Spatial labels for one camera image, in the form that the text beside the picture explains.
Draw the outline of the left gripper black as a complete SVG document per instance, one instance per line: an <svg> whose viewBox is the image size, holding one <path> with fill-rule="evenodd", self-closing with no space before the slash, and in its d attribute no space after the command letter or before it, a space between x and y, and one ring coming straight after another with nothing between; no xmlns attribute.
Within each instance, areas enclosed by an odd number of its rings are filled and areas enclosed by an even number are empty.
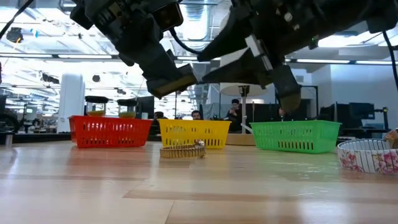
<svg viewBox="0 0 398 224"><path fill-rule="evenodd" d="M156 98L173 92L170 85L175 81L178 81L178 90L186 90L198 83L190 64L176 67L174 54L164 49L160 43L162 39L163 32L151 14L134 12L132 20L122 28L121 35L114 43L119 58L127 66L141 66L147 90Z"/></svg>

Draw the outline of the black computer monitor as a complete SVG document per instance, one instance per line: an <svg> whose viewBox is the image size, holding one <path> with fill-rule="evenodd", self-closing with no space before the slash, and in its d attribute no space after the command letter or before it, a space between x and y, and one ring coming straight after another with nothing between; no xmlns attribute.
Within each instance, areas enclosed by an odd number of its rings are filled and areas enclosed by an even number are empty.
<svg viewBox="0 0 398 224"><path fill-rule="evenodd" d="M154 119L154 103L153 96L144 96L136 98L136 118L137 119Z"/></svg>
<svg viewBox="0 0 398 224"><path fill-rule="evenodd" d="M372 103L350 103L349 112L354 119L375 119L375 109Z"/></svg>
<svg viewBox="0 0 398 224"><path fill-rule="evenodd" d="M335 103L330 106L320 108L318 119L344 123L349 120L349 116L349 104Z"/></svg>

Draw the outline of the white shade table lamp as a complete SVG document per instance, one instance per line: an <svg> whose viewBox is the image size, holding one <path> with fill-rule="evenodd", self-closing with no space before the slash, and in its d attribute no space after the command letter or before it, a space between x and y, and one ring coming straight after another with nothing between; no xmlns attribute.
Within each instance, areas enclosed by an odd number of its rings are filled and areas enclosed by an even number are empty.
<svg viewBox="0 0 398 224"><path fill-rule="evenodd" d="M248 99L263 96L267 93L266 89L262 89L259 85L247 83L221 83L220 93L226 96L234 96L239 98L238 108L241 111L240 131L233 131L228 134L226 145L232 146L255 146L254 136L246 122L248 121L247 104L252 105L252 112L255 109L255 101Z"/></svg>

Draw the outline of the yellow plastic basket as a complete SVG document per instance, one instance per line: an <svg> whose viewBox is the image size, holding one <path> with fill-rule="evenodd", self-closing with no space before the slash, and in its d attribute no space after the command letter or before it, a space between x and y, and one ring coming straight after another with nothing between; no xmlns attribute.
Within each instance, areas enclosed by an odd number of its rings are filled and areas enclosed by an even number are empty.
<svg viewBox="0 0 398 224"><path fill-rule="evenodd" d="M159 119L163 146L182 146L201 140L208 149L226 145L230 121Z"/></svg>

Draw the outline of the red plastic basket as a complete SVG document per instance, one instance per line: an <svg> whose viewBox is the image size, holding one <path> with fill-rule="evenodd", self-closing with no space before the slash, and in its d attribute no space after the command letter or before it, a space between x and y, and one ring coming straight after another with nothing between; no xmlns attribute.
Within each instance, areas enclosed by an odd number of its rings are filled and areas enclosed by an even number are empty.
<svg viewBox="0 0 398 224"><path fill-rule="evenodd" d="M79 148L141 147L151 120L94 116L69 117L72 141Z"/></svg>

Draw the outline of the white building column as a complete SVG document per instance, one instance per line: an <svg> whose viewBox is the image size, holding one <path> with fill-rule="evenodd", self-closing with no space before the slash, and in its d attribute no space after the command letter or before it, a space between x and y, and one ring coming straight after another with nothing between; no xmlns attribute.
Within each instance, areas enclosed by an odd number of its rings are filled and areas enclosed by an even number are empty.
<svg viewBox="0 0 398 224"><path fill-rule="evenodd" d="M83 115L85 81L82 74L64 73L61 78L57 132L70 132L69 117Z"/></svg>

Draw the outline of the dark ceiling device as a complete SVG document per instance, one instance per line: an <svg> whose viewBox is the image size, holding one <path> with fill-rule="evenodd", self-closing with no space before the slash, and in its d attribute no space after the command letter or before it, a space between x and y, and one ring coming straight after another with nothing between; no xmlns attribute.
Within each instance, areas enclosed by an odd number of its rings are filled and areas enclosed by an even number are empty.
<svg viewBox="0 0 398 224"><path fill-rule="evenodd" d="M24 40L22 29L20 27L12 27L7 32L6 39L15 44L21 43Z"/></svg>

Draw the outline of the long ceiling light strip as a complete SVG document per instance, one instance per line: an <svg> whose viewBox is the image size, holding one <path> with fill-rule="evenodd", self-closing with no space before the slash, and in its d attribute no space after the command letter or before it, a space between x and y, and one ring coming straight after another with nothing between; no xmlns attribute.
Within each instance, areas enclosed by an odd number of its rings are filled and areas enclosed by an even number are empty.
<svg viewBox="0 0 398 224"><path fill-rule="evenodd" d="M113 59L112 55L86 55L86 54L13 54L0 53L6 58L67 58L67 59Z"/></svg>
<svg viewBox="0 0 398 224"><path fill-rule="evenodd" d="M319 64L348 64L348 65L392 65L387 60L335 60L335 59L296 59L287 58L287 63L319 63Z"/></svg>

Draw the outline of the black curved equipment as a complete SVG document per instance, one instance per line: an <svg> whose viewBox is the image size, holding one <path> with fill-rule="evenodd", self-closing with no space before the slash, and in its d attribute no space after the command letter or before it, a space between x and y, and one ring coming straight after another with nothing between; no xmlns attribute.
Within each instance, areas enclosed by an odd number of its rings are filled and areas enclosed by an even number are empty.
<svg viewBox="0 0 398 224"><path fill-rule="evenodd" d="M9 108L5 108L3 111L0 111L0 133L17 133L19 128L20 124L15 112Z"/></svg>

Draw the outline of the glass jar black lid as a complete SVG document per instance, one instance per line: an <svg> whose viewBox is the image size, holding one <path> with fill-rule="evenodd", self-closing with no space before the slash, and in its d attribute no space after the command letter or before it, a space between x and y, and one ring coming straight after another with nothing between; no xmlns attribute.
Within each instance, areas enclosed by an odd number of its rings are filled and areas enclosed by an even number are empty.
<svg viewBox="0 0 398 224"><path fill-rule="evenodd" d="M121 99L117 103L119 118L134 119L136 117L137 101L135 99Z"/></svg>
<svg viewBox="0 0 398 224"><path fill-rule="evenodd" d="M86 114L88 116L103 117L106 114L106 104L109 99L104 96L86 96Z"/></svg>

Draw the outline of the green plastic basket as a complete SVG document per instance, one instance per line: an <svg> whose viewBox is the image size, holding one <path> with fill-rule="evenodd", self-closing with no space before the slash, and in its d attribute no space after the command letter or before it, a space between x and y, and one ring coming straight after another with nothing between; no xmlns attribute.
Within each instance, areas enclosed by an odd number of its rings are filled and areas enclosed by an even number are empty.
<svg viewBox="0 0 398 224"><path fill-rule="evenodd" d="M335 149L340 123L322 120L251 123L256 147L270 151L322 154Z"/></svg>

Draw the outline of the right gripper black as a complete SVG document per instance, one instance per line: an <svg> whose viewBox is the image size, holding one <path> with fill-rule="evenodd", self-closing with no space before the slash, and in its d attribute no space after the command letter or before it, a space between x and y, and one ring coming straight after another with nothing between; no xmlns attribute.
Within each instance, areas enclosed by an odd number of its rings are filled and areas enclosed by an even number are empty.
<svg viewBox="0 0 398 224"><path fill-rule="evenodd" d="M301 87L285 55L310 41L299 31L315 18L314 0L231 0L232 7L220 33L198 54L198 61L210 61L245 47L236 60L201 78L202 83L274 84L285 112L295 111L301 102Z"/></svg>

